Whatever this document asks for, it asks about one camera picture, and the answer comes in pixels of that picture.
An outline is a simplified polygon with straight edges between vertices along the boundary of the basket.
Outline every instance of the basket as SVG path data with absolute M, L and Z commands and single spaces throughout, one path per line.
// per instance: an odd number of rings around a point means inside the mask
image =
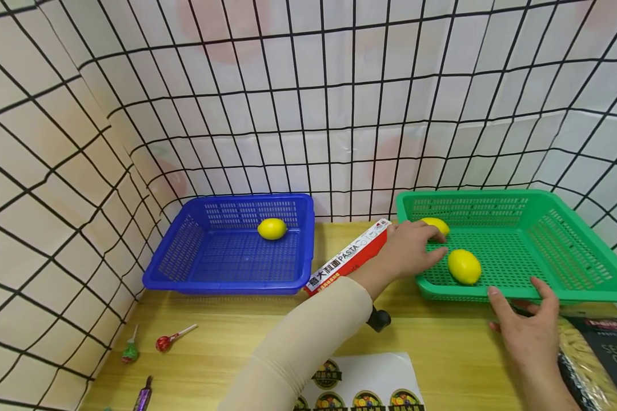
M 257 232 L 286 222 L 281 239 Z M 305 194 L 209 196 L 183 206 L 144 273 L 147 289 L 186 294 L 295 294 L 307 284 L 315 215 Z
M 558 196 L 542 190 L 420 191 L 398 195 L 398 219 L 442 218 L 450 250 L 482 265 L 473 286 L 460 285 L 443 259 L 416 282 L 428 299 L 486 301 L 495 285 L 508 298 L 538 300 L 530 284 L 546 281 L 565 304 L 617 303 L 617 255 Z M 440 247 L 428 244 L 428 250 Z

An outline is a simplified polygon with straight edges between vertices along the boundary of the hand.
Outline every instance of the hand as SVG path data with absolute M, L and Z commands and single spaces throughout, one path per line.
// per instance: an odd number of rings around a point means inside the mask
M 386 244 L 379 250 L 376 259 L 395 277 L 422 273 L 438 263 L 448 252 L 447 247 L 425 251 L 429 239 L 445 243 L 446 237 L 435 226 L 423 221 L 392 224 L 386 229 L 386 235 Z
M 500 290 L 489 287 L 487 294 L 491 307 L 498 316 L 498 323 L 491 322 L 490 328 L 503 336 L 505 347 L 522 376 L 556 375 L 559 378 L 557 319 L 560 302 L 544 281 L 531 277 L 530 282 L 542 296 L 542 305 L 524 300 L 513 303 L 530 312 L 532 317 L 516 314 Z

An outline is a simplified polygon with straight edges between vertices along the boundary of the red and white box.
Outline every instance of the red and white box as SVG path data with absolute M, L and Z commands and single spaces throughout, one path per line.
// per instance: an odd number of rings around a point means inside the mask
M 391 222 L 386 218 L 377 221 L 365 233 L 359 235 L 355 241 L 343 248 L 333 259 L 327 261 L 325 265 L 311 274 L 308 284 L 304 286 L 309 297 L 329 287 L 338 277 L 348 276 L 355 272 L 366 261 L 376 256 L 382 246 L 386 244 L 386 229 L 390 225 Z

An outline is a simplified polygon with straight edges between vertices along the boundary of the black handle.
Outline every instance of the black handle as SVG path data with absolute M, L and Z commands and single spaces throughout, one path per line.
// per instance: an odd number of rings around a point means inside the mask
M 382 329 L 391 324 L 391 316 L 386 311 L 378 310 L 375 306 L 372 306 L 372 312 L 366 324 L 376 332 L 381 333 Z

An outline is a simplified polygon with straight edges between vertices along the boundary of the lemon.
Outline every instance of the lemon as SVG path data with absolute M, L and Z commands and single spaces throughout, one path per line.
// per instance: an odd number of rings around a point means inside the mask
M 472 252 L 454 250 L 448 255 L 448 269 L 461 284 L 473 285 L 482 275 L 480 261 Z
M 286 223 L 279 218 L 266 218 L 258 224 L 258 234 L 266 240 L 278 240 L 286 234 Z
M 439 229 L 439 232 L 443 233 L 443 235 L 450 234 L 450 227 L 448 227 L 448 224 L 446 224 L 446 222 L 441 218 L 425 217 L 421 218 L 420 221 L 425 221 L 427 225 L 434 225 Z

